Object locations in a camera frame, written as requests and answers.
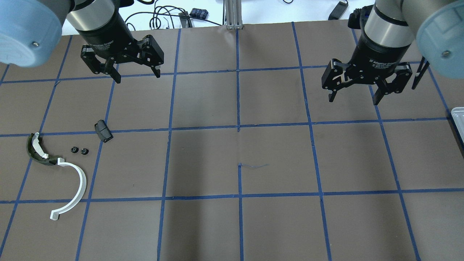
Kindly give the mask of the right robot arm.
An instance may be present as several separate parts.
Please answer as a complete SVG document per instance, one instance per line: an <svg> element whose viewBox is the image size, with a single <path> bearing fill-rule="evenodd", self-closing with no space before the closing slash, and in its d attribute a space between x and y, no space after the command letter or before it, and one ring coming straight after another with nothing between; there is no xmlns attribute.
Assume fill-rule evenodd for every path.
<svg viewBox="0 0 464 261"><path fill-rule="evenodd" d="M337 92L353 84L376 85L373 104L400 94L414 76L412 89L429 66L450 79L463 78L464 2L462 0L377 0L351 13L348 27L361 31L348 63L333 58L322 75L322 88ZM422 55L413 74L402 62L412 42Z"/></svg>

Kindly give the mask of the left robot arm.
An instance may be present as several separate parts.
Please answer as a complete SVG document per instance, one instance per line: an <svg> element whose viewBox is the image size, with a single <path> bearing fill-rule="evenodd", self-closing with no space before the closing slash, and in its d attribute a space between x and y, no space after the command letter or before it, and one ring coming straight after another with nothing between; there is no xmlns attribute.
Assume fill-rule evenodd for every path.
<svg viewBox="0 0 464 261"><path fill-rule="evenodd" d="M164 52L152 35L136 40L119 14L132 0L2 0L0 60L4 64L37 67L46 63L62 36L67 20L86 41L80 57L94 74L116 82L115 64L136 63L161 76Z"/></svg>

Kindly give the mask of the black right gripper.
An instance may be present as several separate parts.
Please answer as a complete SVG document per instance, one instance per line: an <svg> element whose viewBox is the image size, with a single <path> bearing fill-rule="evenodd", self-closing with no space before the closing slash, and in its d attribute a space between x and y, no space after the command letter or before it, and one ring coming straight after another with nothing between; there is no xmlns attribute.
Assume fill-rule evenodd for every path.
<svg viewBox="0 0 464 261"><path fill-rule="evenodd" d="M328 101L333 102L338 91L351 86L352 81L376 84L373 105L378 105L385 95L402 93L412 76L410 64L401 63L409 47L381 46L362 33L348 64L336 58L329 61L321 77L322 88L330 91ZM395 78L388 83L386 78L393 74Z"/></svg>

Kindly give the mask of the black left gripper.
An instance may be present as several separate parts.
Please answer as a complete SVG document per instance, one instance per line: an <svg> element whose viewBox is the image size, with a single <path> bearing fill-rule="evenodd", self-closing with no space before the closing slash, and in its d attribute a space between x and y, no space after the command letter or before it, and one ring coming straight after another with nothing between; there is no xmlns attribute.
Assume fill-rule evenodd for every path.
<svg viewBox="0 0 464 261"><path fill-rule="evenodd" d="M135 40L121 15L113 15L109 22L99 29L78 32L87 43L86 46L82 46L80 57L94 74L109 75L119 84L121 75L114 64L141 61L141 64L151 68L156 78L161 77L161 66L165 58L161 46L152 35L146 35L139 41ZM105 63L101 63L96 55L104 58Z"/></svg>

